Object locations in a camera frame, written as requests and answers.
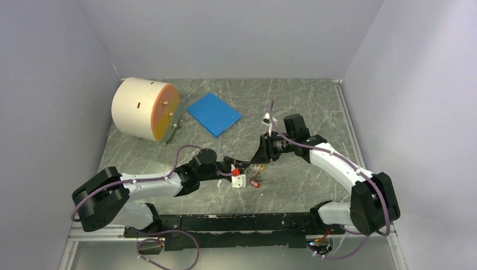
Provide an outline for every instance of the white plastic part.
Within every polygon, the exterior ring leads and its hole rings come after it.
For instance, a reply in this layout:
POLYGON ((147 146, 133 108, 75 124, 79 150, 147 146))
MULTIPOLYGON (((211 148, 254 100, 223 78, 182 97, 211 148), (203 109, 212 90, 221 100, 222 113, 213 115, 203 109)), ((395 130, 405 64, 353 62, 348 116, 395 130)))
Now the white plastic part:
MULTIPOLYGON (((235 170, 235 166, 231 165, 231 171, 235 170)), ((237 176, 232 176, 232 187, 240 188, 247 186, 247 176, 240 174, 237 176)))
MULTIPOLYGON (((127 174, 122 173, 121 180, 127 179, 154 179, 165 176, 167 173, 156 174, 127 174)), ((150 197, 174 197, 182 189, 181 179, 177 173, 173 173, 165 180, 150 182, 136 182, 124 184, 129 189, 129 201, 147 199, 150 197)))
POLYGON ((116 127, 125 134, 157 141, 152 133, 151 114, 159 93, 166 85, 152 80, 127 78, 112 100, 111 114, 116 127))
POLYGON ((111 224, 131 226, 138 230, 152 223, 152 212, 145 204, 136 201, 126 203, 111 224))
MULTIPOLYGON (((316 147, 327 149, 333 153, 338 153, 329 143, 320 143, 316 147)), ((364 182, 365 179, 360 175, 357 175, 355 170, 349 166, 346 162, 339 157, 330 155, 329 153, 312 150, 310 152, 310 162, 326 171, 335 180, 337 180, 346 190, 351 193, 351 188, 356 182, 364 182)), ((372 172, 365 170, 360 166, 352 163, 362 173, 368 177, 372 177, 372 172)))
POLYGON ((349 202, 329 202, 318 209, 318 214, 324 224, 353 225, 349 207, 349 202))

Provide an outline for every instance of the red object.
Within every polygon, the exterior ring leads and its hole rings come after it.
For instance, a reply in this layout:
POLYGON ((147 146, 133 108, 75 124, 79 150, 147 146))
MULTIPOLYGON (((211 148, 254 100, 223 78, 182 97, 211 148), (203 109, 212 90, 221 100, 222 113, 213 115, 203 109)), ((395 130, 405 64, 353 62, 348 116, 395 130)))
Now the red object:
POLYGON ((232 175, 233 175, 233 176, 239 176, 239 175, 240 175, 239 169, 234 169, 234 170, 232 170, 232 175))
POLYGON ((249 183, 256 188, 259 188, 261 186, 261 184, 259 182, 255 181, 253 179, 250 179, 249 183))

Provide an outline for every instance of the black bracket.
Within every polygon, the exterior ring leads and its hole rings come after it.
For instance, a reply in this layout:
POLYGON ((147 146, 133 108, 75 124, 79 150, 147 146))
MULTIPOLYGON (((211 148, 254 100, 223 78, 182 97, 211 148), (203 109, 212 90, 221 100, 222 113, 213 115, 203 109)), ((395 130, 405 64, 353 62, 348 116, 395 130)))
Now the black bracket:
MULTIPOLYGON (((374 174, 371 178, 381 191, 390 222, 401 216, 398 200, 391 178, 385 173, 374 174)), ((368 182, 357 182, 351 189, 350 217, 356 229, 370 235, 385 226, 384 211, 376 191, 368 182)))

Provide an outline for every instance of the red key tag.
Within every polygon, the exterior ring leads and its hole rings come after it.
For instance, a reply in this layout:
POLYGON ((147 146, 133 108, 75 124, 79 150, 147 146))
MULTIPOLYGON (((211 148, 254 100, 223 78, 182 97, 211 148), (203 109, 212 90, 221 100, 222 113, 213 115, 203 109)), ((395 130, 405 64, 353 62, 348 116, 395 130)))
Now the red key tag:
POLYGON ((259 182, 255 181, 253 179, 250 179, 249 183, 256 188, 259 188, 261 186, 259 182))

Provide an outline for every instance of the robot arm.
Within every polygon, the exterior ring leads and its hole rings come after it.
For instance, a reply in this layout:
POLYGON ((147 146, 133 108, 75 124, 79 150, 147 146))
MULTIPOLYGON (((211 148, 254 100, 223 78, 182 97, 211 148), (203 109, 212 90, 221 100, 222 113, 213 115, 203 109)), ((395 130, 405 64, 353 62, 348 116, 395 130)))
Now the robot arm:
POLYGON ((236 176, 243 175, 249 165, 228 156, 217 162, 216 153, 204 148, 187 164, 174 168, 172 173, 127 174, 119 173, 116 167, 105 168, 73 192, 72 197, 75 205, 83 202, 78 216, 85 232, 99 230, 108 224, 154 230, 150 227, 159 221, 157 210, 154 205, 138 200, 187 195, 198 190, 201 181, 225 178, 232 182, 236 176), (85 200, 93 192, 119 181, 120 184, 85 200))
MULTIPOLYGON (((268 124, 270 121, 269 115, 266 114, 264 123, 268 124)), ((260 146, 250 161, 252 164, 269 163, 278 160, 281 154, 295 152, 295 155, 331 175, 350 193, 351 200, 350 202, 325 201, 317 205, 315 210, 318 209, 317 213, 324 224, 355 226, 364 235, 370 235, 385 226, 383 207, 376 191, 365 177, 377 186, 384 197, 390 222, 399 218, 401 213, 393 184, 387 174, 374 174, 365 170, 339 154, 321 136, 311 136, 301 115, 289 115, 283 121, 286 133, 282 135, 288 140, 282 138, 277 132, 262 135, 260 146)))

